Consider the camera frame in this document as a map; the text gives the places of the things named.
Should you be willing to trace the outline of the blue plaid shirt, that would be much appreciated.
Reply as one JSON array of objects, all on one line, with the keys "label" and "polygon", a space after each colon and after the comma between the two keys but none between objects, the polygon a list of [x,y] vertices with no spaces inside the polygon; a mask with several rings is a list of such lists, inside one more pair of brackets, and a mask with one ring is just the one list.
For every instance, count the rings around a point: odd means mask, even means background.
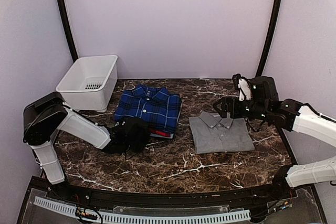
[{"label": "blue plaid shirt", "polygon": [[141,118],[149,127],[162,132],[174,133],[181,111],[182,100],[179,94],[169,93],[167,88],[152,88],[137,85],[124,90],[114,120]]}]

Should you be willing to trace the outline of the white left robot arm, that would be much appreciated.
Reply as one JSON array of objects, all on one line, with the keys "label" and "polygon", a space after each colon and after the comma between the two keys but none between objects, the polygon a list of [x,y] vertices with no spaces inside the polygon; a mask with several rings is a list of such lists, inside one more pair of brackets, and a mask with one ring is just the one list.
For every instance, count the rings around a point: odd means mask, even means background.
[{"label": "white left robot arm", "polygon": [[148,124],[140,118],[124,117],[114,127],[95,123],[73,110],[58,92],[52,92],[24,108],[23,141],[29,145],[54,193],[63,201],[74,197],[74,189],[58,160],[52,135],[64,131],[108,154],[141,152],[150,139]]}]

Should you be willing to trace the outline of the grey long sleeve shirt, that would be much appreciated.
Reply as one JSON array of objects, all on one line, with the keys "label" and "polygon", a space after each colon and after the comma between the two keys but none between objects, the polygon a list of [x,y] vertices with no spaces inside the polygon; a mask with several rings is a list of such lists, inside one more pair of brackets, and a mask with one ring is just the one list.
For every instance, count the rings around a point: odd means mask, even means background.
[{"label": "grey long sleeve shirt", "polygon": [[189,118],[196,154],[248,152],[255,149],[244,119],[201,112]]}]

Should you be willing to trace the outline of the black red shirt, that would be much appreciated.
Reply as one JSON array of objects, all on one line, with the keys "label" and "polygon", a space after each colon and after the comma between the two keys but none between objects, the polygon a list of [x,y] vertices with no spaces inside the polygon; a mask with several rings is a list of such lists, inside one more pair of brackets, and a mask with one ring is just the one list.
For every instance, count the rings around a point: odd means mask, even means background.
[{"label": "black red shirt", "polygon": [[168,135],[170,133],[168,132],[163,132],[163,131],[159,131],[159,130],[155,130],[155,129],[149,129],[151,133],[154,133],[154,134],[159,134],[159,135]]}]

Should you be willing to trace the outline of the light blue shirt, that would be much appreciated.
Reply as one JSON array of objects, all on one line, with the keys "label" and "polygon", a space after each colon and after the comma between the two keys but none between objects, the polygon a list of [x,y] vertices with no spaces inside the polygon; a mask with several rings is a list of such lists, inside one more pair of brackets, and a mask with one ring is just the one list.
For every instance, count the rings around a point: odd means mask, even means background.
[{"label": "light blue shirt", "polygon": [[172,139],[172,138],[174,137],[174,134],[159,135],[159,134],[151,133],[150,136],[151,136],[151,137],[156,137],[156,138]]}]

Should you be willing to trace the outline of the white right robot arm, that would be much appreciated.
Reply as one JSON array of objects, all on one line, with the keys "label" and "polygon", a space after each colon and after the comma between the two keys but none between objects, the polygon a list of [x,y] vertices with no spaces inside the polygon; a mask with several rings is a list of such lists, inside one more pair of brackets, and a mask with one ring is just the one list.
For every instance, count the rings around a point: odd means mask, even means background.
[{"label": "white right robot arm", "polygon": [[[258,76],[246,79],[240,74],[232,77],[239,97],[223,97],[213,103],[222,117],[232,119],[261,120],[289,132],[312,136],[335,146],[335,119],[317,112],[309,103],[293,99],[279,100],[272,77]],[[335,157],[305,165],[282,167],[268,188],[273,200],[280,199],[288,188],[306,184],[335,182]]]}]

